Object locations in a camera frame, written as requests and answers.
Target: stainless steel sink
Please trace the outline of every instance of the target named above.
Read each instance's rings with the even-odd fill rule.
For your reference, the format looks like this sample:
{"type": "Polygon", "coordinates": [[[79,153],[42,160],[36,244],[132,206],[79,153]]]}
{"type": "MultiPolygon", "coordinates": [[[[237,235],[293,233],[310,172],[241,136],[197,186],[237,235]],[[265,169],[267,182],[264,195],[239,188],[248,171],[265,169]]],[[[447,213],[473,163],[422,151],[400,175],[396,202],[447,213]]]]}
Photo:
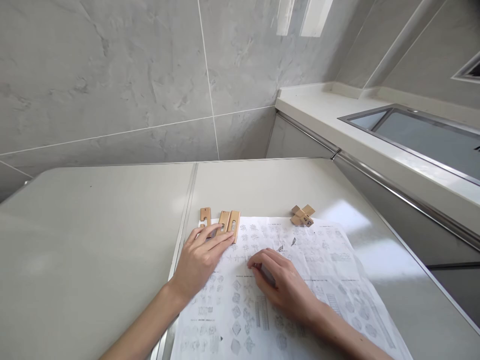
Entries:
{"type": "Polygon", "coordinates": [[[340,120],[480,185],[480,131],[398,104],[340,120]]]}

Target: hand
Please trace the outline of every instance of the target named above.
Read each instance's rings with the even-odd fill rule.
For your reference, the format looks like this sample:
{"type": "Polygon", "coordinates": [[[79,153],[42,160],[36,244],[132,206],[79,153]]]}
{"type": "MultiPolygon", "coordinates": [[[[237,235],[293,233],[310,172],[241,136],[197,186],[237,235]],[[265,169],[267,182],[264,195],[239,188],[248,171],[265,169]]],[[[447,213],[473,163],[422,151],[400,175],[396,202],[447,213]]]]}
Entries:
{"type": "Polygon", "coordinates": [[[256,284],[273,306],[307,327],[317,322],[319,312],[326,305],[315,297],[290,260],[266,248],[253,255],[247,266],[252,269],[256,284]],[[275,286],[270,285],[260,272],[263,268],[272,274],[275,286]]]}
{"type": "Polygon", "coordinates": [[[234,241],[233,231],[217,235],[206,241],[208,234],[222,227],[213,224],[192,230],[181,250],[170,289],[186,305],[207,283],[220,257],[234,241]]]}

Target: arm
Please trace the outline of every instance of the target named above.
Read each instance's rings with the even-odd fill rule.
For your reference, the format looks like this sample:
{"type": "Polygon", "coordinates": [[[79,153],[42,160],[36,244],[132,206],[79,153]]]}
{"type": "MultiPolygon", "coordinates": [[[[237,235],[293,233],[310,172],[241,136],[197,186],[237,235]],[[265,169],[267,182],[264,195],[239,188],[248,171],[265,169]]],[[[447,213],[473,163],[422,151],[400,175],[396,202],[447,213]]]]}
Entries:
{"type": "Polygon", "coordinates": [[[271,303],[287,317],[310,328],[317,336],[337,346],[357,360],[393,360],[370,340],[351,327],[327,304],[318,300],[292,262],[267,248],[247,263],[256,283],[271,303]],[[275,287],[264,278],[265,267],[275,279],[275,287]]]}
{"type": "Polygon", "coordinates": [[[206,241],[207,235],[221,226],[214,224],[191,232],[171,280],[100,360],[146,358],[170,323],[207,283],[220,257],[232,244],[233,231],[206,241]]]}

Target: forearm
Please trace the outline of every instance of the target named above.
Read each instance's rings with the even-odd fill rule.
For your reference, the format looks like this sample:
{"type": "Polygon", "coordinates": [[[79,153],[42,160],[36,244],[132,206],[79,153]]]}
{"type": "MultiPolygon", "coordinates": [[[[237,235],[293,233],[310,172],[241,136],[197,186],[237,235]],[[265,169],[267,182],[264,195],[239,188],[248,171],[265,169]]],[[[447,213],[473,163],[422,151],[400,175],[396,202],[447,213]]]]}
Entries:
{"type": "Polygon", "coordinates": [[[100,360],[143,360],[188,300],[165,284],[135,322],[100,360]]]}
{"type": "Polygon", "coordinates": [[[393,360],[324,303],[321,303],[318,315],[310,327],[317,336],[333,344],[353,359],[393,360]]]}

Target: tile grout line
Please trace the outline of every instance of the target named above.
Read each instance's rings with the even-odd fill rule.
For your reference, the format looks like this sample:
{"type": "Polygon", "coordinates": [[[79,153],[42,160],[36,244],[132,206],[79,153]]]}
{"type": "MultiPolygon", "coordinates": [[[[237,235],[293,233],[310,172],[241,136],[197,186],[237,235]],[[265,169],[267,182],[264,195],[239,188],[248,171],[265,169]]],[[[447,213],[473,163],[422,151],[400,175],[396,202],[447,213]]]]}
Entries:
{"type": "Polygon", "coordinates": [[[393,72],[395,71],[395,69],[399,66],[399,64],[402,62],[402,60],[404,59],[405,56],[407,56],[408,52],[412,49],[412,47],[415,45],[415,43],[417,42],[418,39],[420,39],[420,37],[422,36],[422,34],[424,33],[424,31],[430,26],[430,24],[432,23],[432,21],[437,17],[437,15],[439,14],[440,10],[442,10],[442,8],[444,7],[444,5],[448,2],[449,0],[443,0],[443,4],[440,5],[440,7],[438,8],[438,10],[435,12],[435,14],[433,14],[433,16],[431,17],[430,21],[426,24],[426,26],[422,29],[422,31],[420,32],[420,34],[418,34],[418,36],[415,38],[415,40],[411,43],[411,45],[408,47],[408,49],[405,51],[405,53],[403,54],[403,56],[400,58],[400,60],[398,60],[398,62],[396,63],[396,65],[393,67],[393,69],[390,71],[390,73],[386,76],[385,80],[383,81],[383,83],[385,84],[388,80],[388,78],[390,77],[390,75],[393,74],[393,72]]]}
{"type": "Polygon", "coordinates": [[[83,138],[83,139],[78,139],[78,140],[59,142],[59,143],[56,143],[56,144],[37,146],[37,147],[32,147],[32,148],[23,149],[23,150],[4,152],[4,153],[0,153],[0,156],[18,154],[18,153],[23,153],[23,152],[32,151],[32,150],[38,150],[38,149],[43,149],[43,148],[51,148],[51,147],[55,147],[55,146],[58,146],[58,145],[66,145],[66,144],[72,144],[72,143],[79,143],[79,142],[86,141],[86,140],[94,140],[94,139],[99,139],[99,138],[106,138],[106,137],[110,137],[110,136],[114,136],[114,135],[122,135],[122,134],[134,133],[134,132],[138,132],[138,131],[142,131],[142,130],[156,129],[156,128],[161,128],[161,127],[168,126],[168,125],[176,125],[176,124],[189,123],[189,122],[193,122],[193,121],[197,121],[197,120],[209,119],[209,118],[211,118],[211,117],[212,117],[212,116],[199,117],[199,118],[191,119],[191,120],[184,120],[184,121],[172,122],[172,123],[168,123],[168,124],[161,124],[161,125],[155,125],[155,126],[150,126],[150,127],[142,127],[142,128],[135,129],[135,130],[128,130],[128,131],[122,131],[122,132],[114,132],[114,133],[106,134],[106,135],[99,135],[99,136],[93,136],[93,137],[87,137],[87,138],[83,138]]]}
{"type": "Polygon", "coordinates": [[[212,100],[212,88],[210,86],[209,65],[207,63],[207,49],[205,48],[204,26],[202,24],[202,12],[200,10],[200,0],[198,4],[198,17],[200,18],[201,42],[203,43],[203,55],[205,55],[206,80],[208,81],[208,93],[210,94],[211,117],[213,119],[213,133],[215,134],[216,154],[220,160],[219,141],[217,140],[217,127],[215,126],[214,102],[212,100]]]}
{"type": "Polygon", "coordinates": [[[352,52],[352,49],[354,48],[354,45],[355,45],[355,43],[357,42],[357,39],[359,38],[360,33],[362,32],[362,30],[363,30],[363,28],[364,28],[364,25],[365,25],[365,23],[367,22],[367,19],[369,18],[370,13],[372,12],[372,9],[374,8],[376,2],[377,2],[377,0],[373,0],[373,4],[371,5],[370,10],[368,10],[368,14],[366,15],[365,20],[363,20],[363,22],[361,23],[361,28],[360,28],[360,30],[358,31],[358,34],[355,36],[355,40],[353,40],[353,42],[352,42],[352,44],[351,44],[351,46],[350,46],[350,49],[348,50],[348,52],[347,52],[347,54],[346,54],[346,56],[345,56],[345,59],[343,59],[343,62],[341,63],[341,66],[340,66],[340,70],[338,70],[338,72],[336,73],[335,80],[334,80],[335,83],[337,82],[337,79],[338,79],[339,76],[340,76],[340,72],[342,72],[342,68],[344,67],[345,60],[348,59],[350,53],[352,52]]]}
{"type": "Polygon", "coordinates": [[[5,166],[7,166],[7,167],[9,167],[9,168],[12,168],[13,170],[18,171],[19,173],[22,173],[23,175],[28,176],[30,179],[33,179],[33,178],[34,178],[33,176],[28,175],[26,172],[23,172],[22,170],[19,170],[19,169],[17,169],[16,167],[13,167],[12,165],[7,164],[6,162],[3,162],[3,161],[0,160],[0,164],[3,164],[3,165],[5,165],[5,166]]]}
{"type": "Polygon", "coordinates": [[[261,110],[261,109],[274,108],[274,107],[275,107],[275,105],[268,105],[268,106],[256,107],[256,108],[254,108],[254,109],[249,109],[249,110],[240,110],[240,111],[228,112],[228,113],[226,113],[226,114],[217,115],[216,117],[219,118],[219,117],[222,117],[222,116],[225,116],[225,115],[245,113],[245,112],[247,112],[247,111],[261,110]]]}

